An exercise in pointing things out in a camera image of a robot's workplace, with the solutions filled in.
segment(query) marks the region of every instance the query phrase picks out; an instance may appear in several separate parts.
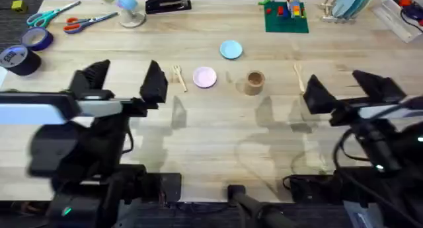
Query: blue cup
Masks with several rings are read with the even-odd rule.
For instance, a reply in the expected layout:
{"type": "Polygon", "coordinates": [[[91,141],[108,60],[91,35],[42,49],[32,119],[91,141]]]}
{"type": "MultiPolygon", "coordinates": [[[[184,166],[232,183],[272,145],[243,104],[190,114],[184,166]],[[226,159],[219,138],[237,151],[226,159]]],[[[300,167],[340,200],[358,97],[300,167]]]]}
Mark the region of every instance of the blue cup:
{"type": "Polygon", "coordinates": [[[136,0],[118,0],[118,6],[126,10],[134,10],[137,5],[136,0]]]}

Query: green light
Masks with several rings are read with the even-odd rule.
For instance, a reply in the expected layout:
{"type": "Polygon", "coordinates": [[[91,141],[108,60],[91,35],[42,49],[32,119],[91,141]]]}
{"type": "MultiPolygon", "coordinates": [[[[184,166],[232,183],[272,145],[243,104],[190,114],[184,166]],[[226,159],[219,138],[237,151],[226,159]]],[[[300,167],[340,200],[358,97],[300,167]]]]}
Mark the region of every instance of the green light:
{"type": "Polygon", "coordinates": [[[61,213],[61,216],[67,215],[69,212],[71,212],[71,210],[72,210],[72,208],[66,207],[65,209],[63,209],[63,212],[61,213]]]}

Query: stapler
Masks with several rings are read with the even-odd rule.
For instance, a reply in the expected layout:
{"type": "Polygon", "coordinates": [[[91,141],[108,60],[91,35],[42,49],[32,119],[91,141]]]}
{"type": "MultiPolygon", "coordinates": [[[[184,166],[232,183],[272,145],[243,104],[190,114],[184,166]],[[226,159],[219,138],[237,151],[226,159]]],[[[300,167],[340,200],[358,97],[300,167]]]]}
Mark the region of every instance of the stapler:
{"type": "Polygon", "coordinates": [[[191,0],[147,0],[145,12],[147,14],[167,13],[191,9],[191,0]]]}

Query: light wood tabletop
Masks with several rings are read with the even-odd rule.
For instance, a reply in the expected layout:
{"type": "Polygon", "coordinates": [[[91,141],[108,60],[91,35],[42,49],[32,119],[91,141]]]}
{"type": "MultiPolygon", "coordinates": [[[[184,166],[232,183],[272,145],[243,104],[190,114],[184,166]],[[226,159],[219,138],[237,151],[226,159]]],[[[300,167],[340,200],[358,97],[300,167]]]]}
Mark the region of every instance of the light wood tabletop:
{"type": "MultiPolygon", "coordinates": [[[[73,1],[45,0],[40,11],[73,1]]],[[[409,95],[420,95],[423,45],[401,42],[369,9],[356,24],[321,22],[323,12],[317,4],[324,0],[302,0],[309,34],[265,33],[259,1],[192,0],[192,10],[148,15],[138,28],[123,28],[115,17],[79,34],[64,33],[69,17],[118,11],[100,0],[82,0],[48,26],[54,43],[37,53],[41,68],[28,77],[8,73],[2,89],[59,91],[69,86],[75,70],[109,59],[104,88],[117,97],[138,96],[154,59],[169,80],[167,102],[149,111],[147,118],[131,120],[135,149],[122,162],[144,164],[149,172],[180,172],[182,201],[225,201],[228,184],[244,184],[253,198],[289,202],[281,179],[331,173],[333,146],[346,129],[330,127],[328,115],[307,113],[294,63],[301,65],[305,82],[315,74],[338,98],[364,95],[351,75],[355,69],[392,77],[409,95]],[[239,59],[220,55],[225,40],[243,45],[239,59]],[[173,65],[180,65],[188,92],[184,93],[173,65]],[[199,66],[215,69],[214,87],[199,89],[193,84],[192,74],[199,66]],[[252,70],[266,77],[257,96],[242,90],[252,70]]],[[[139,3],[143,8],[144,0],[139,3]]],[[[415,120],[401,120],[398,125],[415,120]]],[[[37,128],[0,126],[0,200],[51,199],[48,180],[29,178],[25,171],[28,144],[37,128]]],[[[363,154],[353,139],[346,149],[363,154]]],[[[357,165],[345,157],[340,162],[357,165]]]]}

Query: blue scissors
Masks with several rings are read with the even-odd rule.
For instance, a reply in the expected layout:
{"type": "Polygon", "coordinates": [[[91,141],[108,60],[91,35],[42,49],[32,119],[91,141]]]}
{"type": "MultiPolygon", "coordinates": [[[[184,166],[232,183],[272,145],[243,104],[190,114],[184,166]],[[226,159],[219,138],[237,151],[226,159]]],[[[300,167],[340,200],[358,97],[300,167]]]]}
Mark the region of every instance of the blue scissors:
{"type": "Polygon", "coordinates": [[[81,4],[81,1],[76,1],[74,3],[64,6],[63,8],[56,9],[53,11],[48,11],[45,13],[36,13],[29,17],[28,20],[26,20],[26,24],[29,26],[46,27],[48,23],[59,13],[71,9],[72,7],[77,6],[79,4],[81,4]]]}
{"type": "Polygon", "coordinates": [[[63,30],[68,34],[74,34],[81,32],[85,29],[85,27],[90,26],[94,23],[100,22],[102,20],[106,20],[112,17],[117,16],[118,13],[110,13],[102,17],[94,17],[91,19],[78,19],[76,17],[71,17],[67,20],[67,26],[63,28],[63,30]]]}

